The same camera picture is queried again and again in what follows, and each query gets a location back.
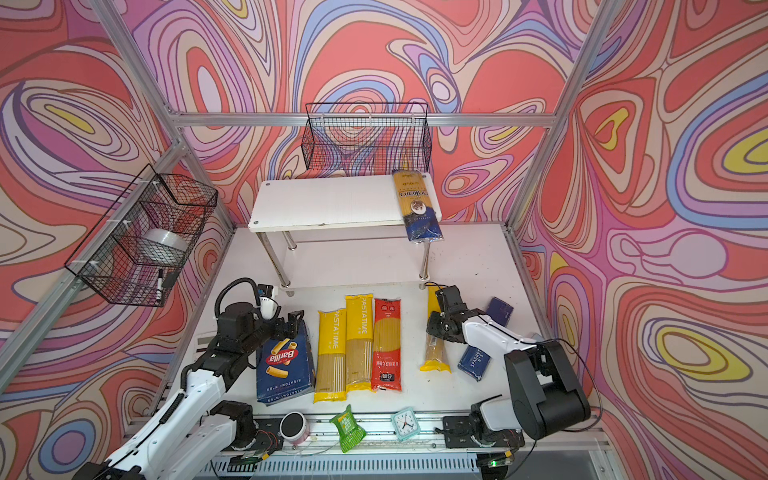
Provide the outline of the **yellow barcode spaghetti bag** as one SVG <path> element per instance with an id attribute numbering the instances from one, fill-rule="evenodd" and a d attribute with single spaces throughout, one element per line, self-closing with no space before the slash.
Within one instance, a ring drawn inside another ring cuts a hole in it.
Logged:
<path id="1" fill-rule="evenodd" d="M 437 285 L 429 284 L 427 286 L 427 319 L 430 319 L 433 313 L 441 312 L 436 297 L 437 290 Z M 424 361 L 419 370 L 421 372 L 451 372 L 443 339 L 431 334 L 427 335 Z"/>

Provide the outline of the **dark blue yellow spaghetti bag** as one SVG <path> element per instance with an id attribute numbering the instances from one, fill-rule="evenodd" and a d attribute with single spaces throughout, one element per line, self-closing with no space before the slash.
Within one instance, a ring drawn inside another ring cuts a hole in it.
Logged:
<path id="1" fill-rule="evenodd" d="M 393 180 L 408 240 L 415 243 L 442 240 L 425 177 L 417 171 L 399 170 L 393 173 Z"/>

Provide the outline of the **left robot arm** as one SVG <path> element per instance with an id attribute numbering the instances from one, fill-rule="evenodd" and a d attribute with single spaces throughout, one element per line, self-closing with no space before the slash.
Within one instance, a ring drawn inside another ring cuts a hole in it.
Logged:
<path id="1" fill-rule="evenodd" d="M 216 333 L 182 369 L 176 393 L 125 444 L 77 479 L 192 479 L 222 451 L 247 451 L 259 428 L 251 405 L 226 399 L 250 358 L 268 341 L 293 339 L 301 310 L 283 314 L 273 286 L 248 277 L 226 285 L 214 303 Z"/>

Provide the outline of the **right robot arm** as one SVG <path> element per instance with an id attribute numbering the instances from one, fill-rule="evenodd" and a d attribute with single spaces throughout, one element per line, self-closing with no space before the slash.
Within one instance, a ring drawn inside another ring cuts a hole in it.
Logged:
<path id="1" fill-rule="evenodd" d="M 501 360 L 508 390 L 473 404 L 468 425 L 460 430 L 445 427 L 447 435 L 470 436 L 490 445 L 499 432 L 520 431 L 540 440 L 591 417 L 587 395 L 560 341 L 512 332 L 488 313 L 469 308 L 455 285 L 439 285 L 435 295 L 438 311 L 430 315 L 426 332 Z"/>

